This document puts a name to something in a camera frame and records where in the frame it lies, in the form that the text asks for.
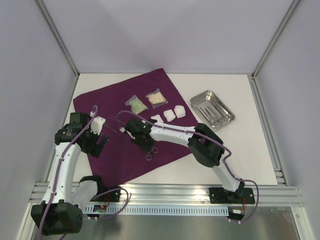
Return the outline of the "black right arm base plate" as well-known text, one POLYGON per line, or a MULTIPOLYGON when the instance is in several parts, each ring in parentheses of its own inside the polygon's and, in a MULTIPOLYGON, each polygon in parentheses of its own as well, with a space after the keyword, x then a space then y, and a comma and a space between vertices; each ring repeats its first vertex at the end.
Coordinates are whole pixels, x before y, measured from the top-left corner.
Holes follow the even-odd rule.
POLYGON ((253 190, 244 188, 240 191, 231 192, 223 187, 210 187, 209 200, 211 204, 255 204, 253 190))

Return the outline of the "white gauze pad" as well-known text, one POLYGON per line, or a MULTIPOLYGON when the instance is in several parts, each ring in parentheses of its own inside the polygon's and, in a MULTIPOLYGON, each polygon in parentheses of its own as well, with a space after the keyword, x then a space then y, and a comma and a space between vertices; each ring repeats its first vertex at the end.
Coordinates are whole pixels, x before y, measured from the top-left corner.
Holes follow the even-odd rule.
POLYGON ((153 116, 151 116, 150 118, 151 118, 152 120, 157 121, 158 123, 163 123, 163 122, 164 122, 163 119, 161 118, 161 116, 160 116, 159 114, 153 115, 153 116))
POLYGON ((163 115, 167 122, 172 122, 176 118, 176 115, 172 109, 165 110, 163 115))
POLYGON ((186 116, 186 110, 183 105, 176 105, 174 107, 174 113, 178 119, 183 118, 186 116))

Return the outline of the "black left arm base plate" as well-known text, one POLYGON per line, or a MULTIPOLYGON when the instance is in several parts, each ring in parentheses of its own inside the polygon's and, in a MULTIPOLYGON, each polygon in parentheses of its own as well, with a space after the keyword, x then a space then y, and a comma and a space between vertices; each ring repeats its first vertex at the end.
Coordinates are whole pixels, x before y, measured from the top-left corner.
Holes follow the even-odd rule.
POLYGON ((106 202, 118 203, 120 201, 121 188, 106 188, 98 191, 98 193, 91 199, 92 202, 106 202))

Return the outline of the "instruments in tray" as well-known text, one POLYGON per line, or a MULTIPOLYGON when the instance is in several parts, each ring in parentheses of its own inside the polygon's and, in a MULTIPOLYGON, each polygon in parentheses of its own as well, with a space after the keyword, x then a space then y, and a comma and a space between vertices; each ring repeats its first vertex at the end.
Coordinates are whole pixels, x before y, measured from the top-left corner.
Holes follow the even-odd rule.
POLYGON ((221 107, 209 100, 197 104, 196 108, 214 130, 221 129, 231 121, 231 117, 221 107))

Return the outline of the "right aluminium frame post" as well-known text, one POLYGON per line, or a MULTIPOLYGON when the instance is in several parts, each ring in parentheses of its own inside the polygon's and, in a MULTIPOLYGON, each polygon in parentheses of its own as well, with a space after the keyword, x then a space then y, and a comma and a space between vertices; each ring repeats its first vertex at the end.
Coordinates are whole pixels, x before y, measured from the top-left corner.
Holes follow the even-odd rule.
POLYGON ((276 28, 271 40, 269 41, 265 51, 263 52, 260 60, 258 61, 254 71, 251 74, 253 80, 256 80, 259 76, 261 70, 263 69, 264 65, 266 64, 269 56, 272 54, 272 51, 276 47, 278 41, 280 40, 281 36, 283 35, 286 27, 288 26, 289 22, 291 21, 293 15, 301 5, 302 0, 292 0, 288 9, 286 10, 284 16, 282 17, 278 27, 276 28))

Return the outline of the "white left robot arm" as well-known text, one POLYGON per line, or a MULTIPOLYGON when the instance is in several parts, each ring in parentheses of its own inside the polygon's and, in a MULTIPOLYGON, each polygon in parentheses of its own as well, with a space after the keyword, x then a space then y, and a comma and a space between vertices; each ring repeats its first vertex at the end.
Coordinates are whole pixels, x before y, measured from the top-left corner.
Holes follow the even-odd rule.
POLYGON ((83 210, 91 199, 104 197, 105 188, 96 176, 84 177, 72 192, 76 164, 81 153, 98 158, 108 140, 100 137, 105 119, 91 113, 72 112, 69 123, 54 135, 55 152, 52 173, 41 202, 31 208, 31 217, 38 227, 38 238, 75 234, 83 224, 83 210))

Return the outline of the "left aluminium frame post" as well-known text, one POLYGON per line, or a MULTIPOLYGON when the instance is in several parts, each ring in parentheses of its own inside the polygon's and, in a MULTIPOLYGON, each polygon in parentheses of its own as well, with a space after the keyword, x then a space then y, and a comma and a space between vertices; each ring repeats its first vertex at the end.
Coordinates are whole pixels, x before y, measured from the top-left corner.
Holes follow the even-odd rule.
POLYGON ((35 0, 34 3, 36 4, 36 6, 38 7, 41 15, 44 18, 44 21, 46 22, 50 32, 52 33, 55 41, 57 42, 65 60, 67 61, 69 67, 71 68, 74 76, 76 77, 76 79, 79 78, 79 71, 58 31, 58 28, 56 27, 53 18, 51 17, 51 14, 49 13, 48 8, 46 7, 46 4, 43 0, 35 0))

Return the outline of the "aluminium front rail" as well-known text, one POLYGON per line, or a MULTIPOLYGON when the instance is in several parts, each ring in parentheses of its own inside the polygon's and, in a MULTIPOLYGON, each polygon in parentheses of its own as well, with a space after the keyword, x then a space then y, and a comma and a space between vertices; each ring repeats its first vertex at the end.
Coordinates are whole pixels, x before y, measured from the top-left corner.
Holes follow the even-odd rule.
MULTIPOLYGON (((130 205, 158 206, 209 206, 209 188, 203 184, 122 184, 131 198, 130 205)), ((261 207, 303 207, 297 187, 286 185, 261 185, 253 190, 254 198, 261 207)))

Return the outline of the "purple cloth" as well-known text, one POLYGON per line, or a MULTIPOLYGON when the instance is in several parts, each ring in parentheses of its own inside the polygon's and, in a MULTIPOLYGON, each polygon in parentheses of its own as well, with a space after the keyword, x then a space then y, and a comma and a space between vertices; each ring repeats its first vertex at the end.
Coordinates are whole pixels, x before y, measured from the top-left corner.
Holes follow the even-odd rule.
POLYGON ((81 178, 92 172, 100 176, 105 187, 115 187, 125 183, 139 184, 209 184, 215 180, 211 169, 197 162, 190 150, 182 145, 156 141, 154 147, 158 153, 152 160, 145 159, 147 152, 132 142, 131 137, 120 132, 124 125, 111 120, 114 116, 123 123, 130 119, 149 120, 151 116, 162 115, 176 105, 184 106, 186 116, 174 119, 171 124, 183 127, 195 127, 198 124, 188 105, 194 95, 204 89, 197 75, 167 74, 157 69, 141 75, 132 74, 82 74, 73 96, 75 112, 89 112, 98 107, 98 115, 106 119, 108 126, 102 132, 108 135, 98 158, 82 154, 80 160, 88 165, 77 163, 76 176, 81 178), (130 107, 125 105, 133 95, 144 104, 148 104, 146 95, 160 89, 168 103, 156 109, 148 105, 148 110, 139 116, 130 114, 130 107))

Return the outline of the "beige gauze packet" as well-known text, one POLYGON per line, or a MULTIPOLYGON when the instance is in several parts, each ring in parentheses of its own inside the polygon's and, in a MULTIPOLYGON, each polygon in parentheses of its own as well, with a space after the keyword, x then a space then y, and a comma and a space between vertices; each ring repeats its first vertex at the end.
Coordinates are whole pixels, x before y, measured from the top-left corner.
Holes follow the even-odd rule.
POLYGON ((157 88, 154 92, 151 92, 145 96, 153 109, 163 106, 168 103, 167 99, 161 93, 160 89, 157 88))

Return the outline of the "steel instrument tray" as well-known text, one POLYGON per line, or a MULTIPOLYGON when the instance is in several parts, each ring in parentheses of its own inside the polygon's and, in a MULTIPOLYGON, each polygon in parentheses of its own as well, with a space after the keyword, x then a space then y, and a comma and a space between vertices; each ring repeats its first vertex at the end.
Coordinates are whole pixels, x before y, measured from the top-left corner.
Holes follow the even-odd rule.
POLYGON ((212 91, 205 90, 190 99, 190 105, 195 113, 217 132, 236 119, 234 113, 212 91))

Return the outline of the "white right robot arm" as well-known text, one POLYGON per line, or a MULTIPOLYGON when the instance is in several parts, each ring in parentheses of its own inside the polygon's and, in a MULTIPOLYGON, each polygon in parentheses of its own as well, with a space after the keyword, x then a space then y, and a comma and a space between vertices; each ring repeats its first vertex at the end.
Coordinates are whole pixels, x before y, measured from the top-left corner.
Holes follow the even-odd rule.
POLYGON ((213 170, 228 201, 236 203, 244 196, 245 183, 232 173, 226 163, 231 151, 204 123, 184 127, 156 120, 143 122, 132 118, 123 130, 129 134, 134 144, 147 152, 153 150, 155 142, 168 142, 188 148, 199 164, 213 170))

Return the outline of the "steel forceps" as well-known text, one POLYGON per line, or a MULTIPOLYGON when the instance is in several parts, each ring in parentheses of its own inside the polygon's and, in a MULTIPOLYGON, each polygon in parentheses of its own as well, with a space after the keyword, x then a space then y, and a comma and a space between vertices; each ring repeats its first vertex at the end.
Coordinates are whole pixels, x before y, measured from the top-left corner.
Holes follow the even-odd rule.
POLYGON ((152 155, 157 154, 158 151, 159 151, 158 148, 153 147, 150 151, 148 151, 148 152, 146 153, 145 159, 146 159, 147 161, 151 161, 151 160, 152 160, 152 155))

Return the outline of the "aluminium frame post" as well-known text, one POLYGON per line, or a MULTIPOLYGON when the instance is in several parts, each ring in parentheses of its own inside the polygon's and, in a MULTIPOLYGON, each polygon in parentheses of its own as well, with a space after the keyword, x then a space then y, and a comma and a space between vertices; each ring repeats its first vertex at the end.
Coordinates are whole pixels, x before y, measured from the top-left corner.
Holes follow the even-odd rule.
POLYGON ((302 0, 292 0, 288 9, 286 10, 284 16, 282 17, 278 27, 276 28, 271 40, 269 41, 265 51, 263 52, 260 60, 258 61, 254 71, 251 74, 253 80, 256 80, 259 76, 261 70, 263 69, 264 65, 266 64, 269 56, 272 54, 272 51, 276 47, 278 41, 280 40, 281 36, 283 35, 286 27, 288 26, 289 22, 291 21, 293 15, 301 5, 302 0))
POLYGON ((74 76, 76 77, 76 79, 79 78, 79 71, 58 31, 58 28, 56 27, 53 18, 51 17, 51 14, 49 13, 48 8, 46 7, 46 4, 43 0, 35 0, 34 3, 36 4, 36 6, 38 7, 41 15, 44 18, 44 21, 46 22, 50 32, 52 33, 55 41, 57 42, 65 60, 67 61, 69 67, 71 68, 74 76))

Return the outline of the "green gauze packet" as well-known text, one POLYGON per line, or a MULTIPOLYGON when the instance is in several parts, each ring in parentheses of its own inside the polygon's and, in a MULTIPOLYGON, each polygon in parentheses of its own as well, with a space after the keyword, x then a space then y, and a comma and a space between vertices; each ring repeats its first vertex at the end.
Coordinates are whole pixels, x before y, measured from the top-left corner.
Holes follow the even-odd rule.
POLYGON ((136 95, 127 100, 125 105, 129 106, 131 111, 137 115, 148 110, 148 107, 136 95))

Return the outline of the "steel tweezers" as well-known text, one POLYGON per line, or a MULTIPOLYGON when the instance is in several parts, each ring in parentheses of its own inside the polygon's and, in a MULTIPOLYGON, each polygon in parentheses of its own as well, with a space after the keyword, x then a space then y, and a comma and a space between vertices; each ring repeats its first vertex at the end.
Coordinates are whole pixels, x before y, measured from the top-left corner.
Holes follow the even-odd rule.
POLYGON ((114 130, 112 127, 108 126, 107 124, 104 124, 103 126, 104 126, 105 128, 107 128, 107 129, 111 130, 112 132, 117 133, 116 130, 114 130))
POLYGON ((117 119, 115 116, 111 116, 110 117, 111 120, 116 121, 117 123, 120 123, 121 125, 126 125, 125 123, 123 123, 122 121, 120 121, 119 119, 117 119))

